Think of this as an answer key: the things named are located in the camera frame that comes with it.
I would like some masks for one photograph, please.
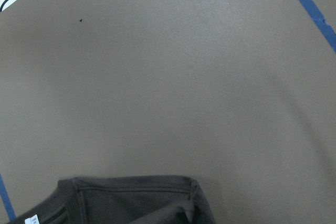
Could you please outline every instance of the blue tape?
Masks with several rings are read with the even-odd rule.
[[[299,0],[336,53],[336,34],[313,0]]]
[[[14,209],[12,206],[12,203],[9,199],[6,187],[5,187],[5,183],[2,180],[2,176],[0,174],[0,195],[1,195],[1,199],[4,203],[8,218],[10,221],[14,220],[16,218],[15,213],[14,213]]]

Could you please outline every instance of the dark gray t-shirt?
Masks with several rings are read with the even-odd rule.
[[[73,178],[9,224],[214,224],[197,181],[182,176]]]

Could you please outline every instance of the cardboard surface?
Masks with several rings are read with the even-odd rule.
[[[177,174],[218,223],[336,219],[336,57],[298,0],[18,0],[0,29],[17,214],[60,178]]]

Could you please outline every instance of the fabric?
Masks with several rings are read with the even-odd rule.
[[[73,178],[10,224],[214,224],[197,181],[182,176]]]

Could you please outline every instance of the clothing label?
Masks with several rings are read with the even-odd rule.
[[[37,215],[34,215],[29,219],[25,219],[25,224],[40,224],[40,222],[38,221]]]

